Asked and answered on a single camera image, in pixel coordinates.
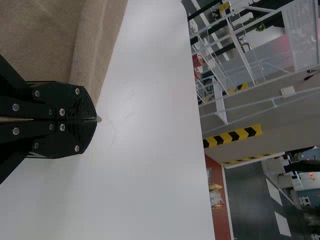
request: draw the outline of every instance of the red wall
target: red wall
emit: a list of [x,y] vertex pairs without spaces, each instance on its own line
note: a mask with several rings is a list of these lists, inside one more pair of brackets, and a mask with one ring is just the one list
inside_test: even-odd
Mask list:
[[[211,168],[211,183],[218,184],[223,188],[219,191],[223,202],[226,202],[225,189],[224,189],[224,180],[222,177],[222,167],[220,164],[216,163],[212,158],[205,155],[205,164],[207,168]],[[227,207],[224,206],[222,209],[212,210],[212,218],[214,225],[214,233],[216,240],[230,240],[230,228],[228,221]]]

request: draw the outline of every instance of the gray floor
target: gray floor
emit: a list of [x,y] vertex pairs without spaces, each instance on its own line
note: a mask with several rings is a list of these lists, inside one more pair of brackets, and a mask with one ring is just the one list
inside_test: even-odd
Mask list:
[[[282,206],[271,198],[260,162],[226,169],[225,177],[235,239],[309,239],[302,212],[282,193]],[[280,234],[275,212],[286,218],[291,237]]]

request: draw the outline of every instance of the red object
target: red object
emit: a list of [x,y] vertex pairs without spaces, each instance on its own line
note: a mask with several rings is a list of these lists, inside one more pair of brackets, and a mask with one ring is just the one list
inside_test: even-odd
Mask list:
[[198,70],[198,68],[194,68],[194,77],[196,78],[196,79],[200,79],[201,78],[201,73],[200,73],[200,71]]
[[[224,179],[222,175],[222,167],[216,161],[214,161],[211,157],[205,156],[205,165],[207,168],[211,168],[211,183],[218,184],[223,186],[221,189],[221,197],[223,202],[226,202],[225,196],[225,186]],[[222,209],[214,209],[212,210],[212,218],[214,225],[214,235],[215,240],[230,240],[230,228],[229,228],[229,220],[228,220],[228,212],[227,207],[224,206]]]
[[205,64],[204,59],[202,58],[202,56],[200,54],[195,54],[192,56],[192,62],[193,62],[193,66],[195,68],[197,67],[201,67]]

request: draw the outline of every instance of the screw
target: screw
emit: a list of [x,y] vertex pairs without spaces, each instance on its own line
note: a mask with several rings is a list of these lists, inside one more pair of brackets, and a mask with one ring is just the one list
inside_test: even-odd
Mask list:
[[63,108],[61,108],[59,111],[59,114],[60,114],[60,116],[63,117],[66,114],[66,111]]
[[20,109],[20,106],[18,104],[15,103],[15,104],[12,105],[12,110],[13,111],[18,112],[19,109]]
[[60,131],[63,132],[64,130],[66,130],[66,125],[60,124]]
[[38,98],[38,97],[40,97],[40,92],[37,90],[34,92],[34,95]]
[[12,133],[13,135],[18,135],[20,133],[20,129],[15,127],[13,130],[12,130]]

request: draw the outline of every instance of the white table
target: white table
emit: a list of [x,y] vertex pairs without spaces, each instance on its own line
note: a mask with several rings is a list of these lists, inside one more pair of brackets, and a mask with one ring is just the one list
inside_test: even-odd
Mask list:
[[0,185],[3,240],[212,240],[187,16],[130,0],[83,155],[25,159]]

